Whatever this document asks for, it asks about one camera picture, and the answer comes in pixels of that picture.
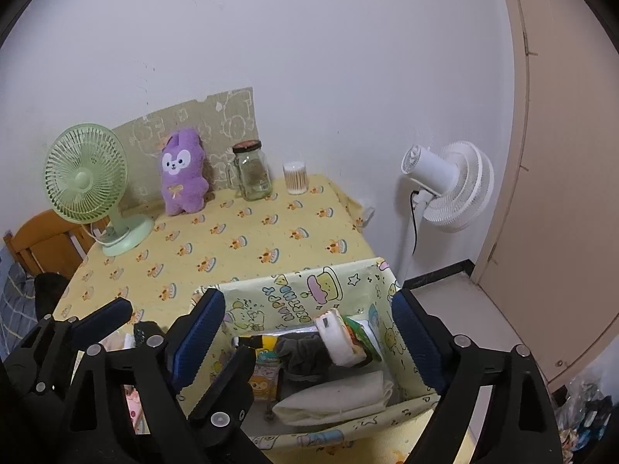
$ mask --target green desk fan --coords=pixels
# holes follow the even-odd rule
[[[109,216],[101,236],[85,229],[107,256],[134,248],[153,229],[154,221],[146,215],[120,214],[127,156],[116,135],[101,125],[82,123],[60,134],[48,153],[44,181],[52,207],[65,220],[84,225]]]

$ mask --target bolt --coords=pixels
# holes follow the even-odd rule
[[[526,358],[531,353],[530,349],[524,344],[518,344],[516,346],[516,352],[520,354],[523,358]]]
[[[225,428],[230,424],[230,416],[222,411],[215,412],[210,416],[210,423],[216,428]]]
[[[466,347],[470,347],[470,345],[471,345],[470,338],[468,336],[466,336],[465,334],[457,334],[454,337],[454,343],[458,347],[462,347],[463,349],[466,349]]]
[[[163,343],[163,336],[160,334],[154,334],[153,336],[148,337],[146,340],[146,345],[149,347],[159,347]]]
[[[101,352],[101,344],[94,343],[86,349],[86,354],[89,356],[97,356]]]

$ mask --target yellow tablecloth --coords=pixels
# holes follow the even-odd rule
[[[247,202],[234,190],[219,190],[195,215],[168,217],[161,205],[146,209],[155,231],[117,257],[106,257],[95,244],[55,318],[82,318],[122,296],[133,305],[133,322],[169,327],[188,312],[199,286],[372,258],[347,212],[354,202],[342,196],[342,204],[325,177],[309,179],[309,192],[299,196],[276,180],[265,200]]]

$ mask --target fabric storage bin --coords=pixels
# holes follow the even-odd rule
[[[217,288],[226,300],[224,322],[196,380],[179,395],[185,413],[191,411],[233,355],[234,336],[311,324],[315,317],[332,307],[343,316],[369,321],[394,380],[399,402],[376,415],[338,423],[318,432],[269,434],[269,424],[265,422],[264,434],[254,435],[244,423],[243,429],[258,448],[286,450],[352,441],[410,420],[438,401],[438,395],[423,383],[394,324],[391,299],[400,287],[382,258],[236,281]],[[205,289],[199,288],[194,299],[199,299]]]

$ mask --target glass jar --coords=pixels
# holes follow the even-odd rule
[[[243,141],[232,147],[232,165],[238,178],[238,188],[245,200],[259,200],[270,195],[273,189],[268,176],[267,159],[261,148],[259,140]],[[234,188],[230,165],[228,184]]]

